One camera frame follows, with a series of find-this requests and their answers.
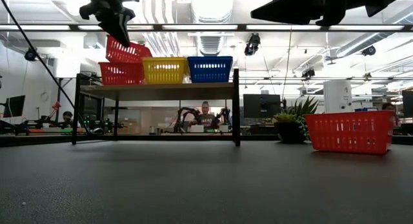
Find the red basket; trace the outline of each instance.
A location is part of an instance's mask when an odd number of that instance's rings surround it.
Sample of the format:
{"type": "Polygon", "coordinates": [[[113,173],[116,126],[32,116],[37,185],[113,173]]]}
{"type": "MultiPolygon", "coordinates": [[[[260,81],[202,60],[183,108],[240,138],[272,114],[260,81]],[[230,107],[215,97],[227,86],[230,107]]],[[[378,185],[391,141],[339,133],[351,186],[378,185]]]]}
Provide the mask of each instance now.
{"type": "Polygon", "coordinates": [[[305,119],[315,150],[385,154],[392,144],[393,112],[314,114],[305,119]]]}
{"type": "Polygon", "coordinates": [[[113,63],[140,63],[142,57],[152,57],[150,50],[142,45],[130,43],[126,48],[116,41],[112,36],[108,36],[106,43],[106,58],[113,63]]]}
{"type": "Polygon", "coordinates": [[[142,85],[145,73],[142,63],[99,63],[103,85],[142,85]]]}

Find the blue basket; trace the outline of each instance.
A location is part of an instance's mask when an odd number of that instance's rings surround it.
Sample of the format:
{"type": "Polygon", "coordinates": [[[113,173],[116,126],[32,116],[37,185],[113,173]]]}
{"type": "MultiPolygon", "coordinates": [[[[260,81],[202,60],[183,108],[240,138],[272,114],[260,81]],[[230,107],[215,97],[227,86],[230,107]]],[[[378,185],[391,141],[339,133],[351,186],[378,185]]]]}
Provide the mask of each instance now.
{"type": "Polygon", "coordinates": [[[188,57],[188,65],[193,83],[228,82],[232,68],[232,57],[188,57]]]}

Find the ceiling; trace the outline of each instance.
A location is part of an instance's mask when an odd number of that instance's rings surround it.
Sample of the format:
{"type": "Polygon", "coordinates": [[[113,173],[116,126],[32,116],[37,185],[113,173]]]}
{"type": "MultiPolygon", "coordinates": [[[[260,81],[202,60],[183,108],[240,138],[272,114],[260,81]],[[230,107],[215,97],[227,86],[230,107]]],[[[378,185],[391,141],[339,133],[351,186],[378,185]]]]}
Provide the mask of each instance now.
{"type": "MultiPolygon", "coordinates": [[[[81,5],[87,4],[88,0],[7,0],[10,9],[22,23],[37,23],[37,24],[91,24],[94,25],[97,21],[92,18],[89,21],[82,20],[76,15],[76,10],[81,5]]],[[[212,8],[217,0],[210,1],[212,8]]],[[[250,18],[250,11],[268,3],[271,0],[233,0],[231,18],[229,23],[268,23],[250,18]]],[[[378,13],[374,17],[368,18],[364,8],[356,8],[347,12],[346,18],[340,24],[355,24],[381,25],[386,23],[386,20],[394,17],[398,13],[408,9],[413,4],[413,0],[398,0],[391,4],[384,11],[378,13]]],[[[143,8],[148,5],[147,0],[141,1],[143,8]]],[[[148,18],[142,19],[138,17],[133,20],[134,23],[142,23],[146,20],[149,23],[159,23],[156,18],[156,0],[151,0],[153,21],[148,18]]],[[[192,23],[194,20],[191,11],[191,0],[172,0],[172,17],[175,23],[185,24],[192,23]]],[[[6,10],[0,7],[0,23],[10,23],[6,10]]],[[[18,33],[0,32],[3,36],[7,35],[9,43],[15,43],[23,39],[18,33]]],[[[409,59],[413,54],[413,34],[402,33],[394,34],[376,44],[377,53],[374,56],[364,57],[359,54],[353,54],[343,59],[334,60],[336,64],[329,65],[329,61],[325,60],[325,56],[330,50],[337,49],[341,46],[349,44],[356,38],[363,36],[364,33],[355,32],[262,32],[261,46],[254,56],[244,56],[244,48],[246,41],[251,33],[247,32],[232,32],[227,33],[223,48],[220,55],[229,55],[234,57],[236,66],[240,68],[241,77],[301,77],[301,70],[306,66],[309,59],[311,67],[316,70],[316,77],[362,77],[366,72],[372,72],[373,77],[388,77],[393,75],[409,76],[409,70],[413,70],[413,62],[409,59]],[[404,59],[403,66],[391,65],[393,62],[404,59]]],[[[59,33],[59,32],[29,32],[28,36],[32,40],[56,40],[61,42],[61,47],[40,48],[45,54],[57,56],[65,53],[65,47],[78,47],[76,49],[79,57],[85,57],[84,61],[88,62],[90,68],[99,71],[98,65],[95,62],[105,61],[105,49],[92,49],[83,46],[72,46],[73,39],[84,37],[86,33],[59,33]]],[[[130,33],[130,38],[133,41],[145,41],[142,33],[130,33]]],[[[196,38],[193,33],[178,32],[177,40],[181,55],[196,56],[199,54],[196,44],[196,38]]],[[[372,88],[381,88],[389,81],[379,81],[373,83],[372,88]]],[[[248,84],[243,87],[241,92],[255,93],[262,89],[269,90],[270,93],[283,90],[282,80],[248,80],[242,83],[248,84]]],[[[298,88],[321,88],[322,83],[306,82],[303,83],[299,79],[297,81],[287,81],[288,93],[297,94],[298,88]]]]}

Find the plastic basket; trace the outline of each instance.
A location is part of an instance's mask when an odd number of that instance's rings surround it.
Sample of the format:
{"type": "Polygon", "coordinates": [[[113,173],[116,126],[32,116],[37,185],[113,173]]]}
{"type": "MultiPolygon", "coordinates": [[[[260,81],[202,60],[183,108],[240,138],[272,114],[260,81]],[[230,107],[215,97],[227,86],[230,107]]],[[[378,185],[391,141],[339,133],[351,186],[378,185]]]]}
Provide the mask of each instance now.
{"type": "Polygon", "coordinates": [[[228,82],[232,57],[188,57],[188,65],[193,83],[228,82]]]}
{"type": "Polygon", "coordinates": [[[314,114],[305,119],[315,150],[385,154],[392,144],[393,112],[314,114]]]}
{"type": "Polygon", "coordinates": [[[106,58],[110,62],[140,63],[143,57],[152,57],[147,47],[130,43],[130,47],[126,48],[112,36],[108,36],[108,41],[106,42],[106,58]]]}
{"type": "Polygon", "coordinates": [[[188,72],[184,57],[148,57],[142,62],[149,85],[180,84],[188,72]]]}
{"type": "Polygon", "coordinates": [[[142,63],[99,63],[104,85],[142,85],[145,74],[142,63]]]}

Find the wall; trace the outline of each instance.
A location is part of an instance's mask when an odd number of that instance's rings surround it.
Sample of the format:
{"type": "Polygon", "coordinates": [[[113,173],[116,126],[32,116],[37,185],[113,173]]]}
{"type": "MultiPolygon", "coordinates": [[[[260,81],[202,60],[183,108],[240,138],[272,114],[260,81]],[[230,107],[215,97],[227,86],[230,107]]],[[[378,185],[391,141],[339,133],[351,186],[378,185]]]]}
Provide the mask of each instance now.
{"type": "Polygon", "coordinates": [[[22,118],[38,119],[37,107],[40,115],[50,114],[55,103],[52,91],[57,90],[57,86],[40,62],[28,62],[23,54],[6,48],[0,42],[0,74],[3,77],[0,79],[0,103],[5,103],[8,97],[26,95],[23,117],[13,117],[12,123],[20,124],[22,118]]]}

